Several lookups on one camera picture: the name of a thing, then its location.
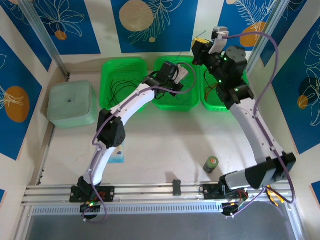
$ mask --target small box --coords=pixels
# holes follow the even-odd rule
[[[94,123],[97,103],[92,84],[84,80],[55,85],[50,91],[47,118],[57,128]]]

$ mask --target white floor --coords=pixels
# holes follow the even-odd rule
[[[91,81],[98,102],[100,77],[99,73],[72,75],[70,81]],[[91,142],[96,128],[97,121],[84,127],[55,129],[42,185],[78,182],[95,151]],[[102,180],[105,184],[218,181],[223,174],[256,163],[236,119],[229,112],[207,111],[201,103],[190,112],[162,111],[149,103],[128,121],[125,130],[125,163],[107,165]],[[210,156],[218,157],[219,167],[206,174],[203,165]]]

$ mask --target white wall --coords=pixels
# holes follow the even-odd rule
[[[218,25],[225,0],[199,0],[195,18],[193,38],[201,35],[211,39],[212,30]],[[86,0],[87,11],[100,47],[101,54],[63,55],[61,58],[71,73],[101,71],[102,65],[109,58],[141,57],[147,62],[148,69],[152,70],[154,62],[159,56],[176,56],[179,52],[146,52],[121,53],[117,34],[114,13],[110,0]],[[183,52],[182,56],[191,56],[192,52]]]
[[[49,72],[46,71],[2,7],[0,7],[0,23],[0,36],[42,85],[42,92],[17,161],[0,154],[0,189],[6,192],[0,209],[0,239],[7,240],[12,233],[26,186],[30,183],[35,166],[41,160],[40,149],[48,126],[44,114],[46,106],[43,105],[48,100],[47,87],[64,81],[64,78],[53,63]]]
[[[308,0],[279,46],[279,70],[319,17],[319,0]],[[249,76],[249,81],[256,95],[261,93],[270,80],[274,64],[275,56],[272,57],[266,68],[263,67],[261,61],[258,61],[254,67]],[[313,193],[311,184],[320,181],[320,145],[313,147],[301,155],[298,154],[285,116],[273,89],[269,89],[265,94],[260,104],[260,110],[273,136],[283,146],[284,150],[286,152],[293,152],[297,157],[296,164],[290,173],[296,189],[298,204],[312,239],[319,239],[320,206]]]

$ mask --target green basket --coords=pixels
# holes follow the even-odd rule
[[[204,107],[208,111],[215,111],[215,112],[228,112],[227,108],[225,107],[224,103],[220,100],[218,97],[217,91],[212,90],[210,94],[207,97],[207,101],[205,100],[205,94],[206,94],[206,88],[208,87],[208,84],[211,86],[213,84],[216,84],[218,81],[215,79],[214,76],[209,74],[208,72],[205,74],[206,80],[208,81],[208,84],[205,81],[204,73],[207,70],[207,68],[203,65],[200,67],[200,74],[201,74],[201,81],[200,81],[200,97],[201,102],[203,103]],[[245,83],[249,84],[247,72],[244,72],[243,79]]]
[[[154,70],[158,71],[162,67],[165,61],[172,62],[174,64],[177,63],[187,63],[192,66],[196,73],[196,84],[194,88],[184,94],[177,94],[173,97],[170,93],[166,93],[164,97],[160,99],[155,99],[152,102],[161,110],[165,111],[179,111],[179,112],[187,112],[190,111],[192,108],[196,107],[200,103],[200,83],[199,83],[199,76],[200,70],[198,66],[192,65],[193,57],[189,56],[161,56],[157,58],[154,64]],[[185,91],[189,89],[194,84],[194,75],[189,69],[189,67],[183,65],[189,71],[189,75],[181,81],[183,84],[183,89],[181,91]]]
[[[137,80],[134,83],[139,85],[147,75],[147,64],[139,57],[116,58],[107,61],[101,71],[100,106],[109,110],[116,106],[117,102],[121,103],[136,90],[132,83],[120,81]],[[113,92],[116,92],[116,101],[110,103],[112,86],[114,86]]]

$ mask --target small green can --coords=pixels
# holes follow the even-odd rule
[[[211,156],[205,162],[205,164],[203,166],[203,170],[206,173],[211,174],[218,167],[218,165],[219,165],[218,158],[216,158],[215,156]]]

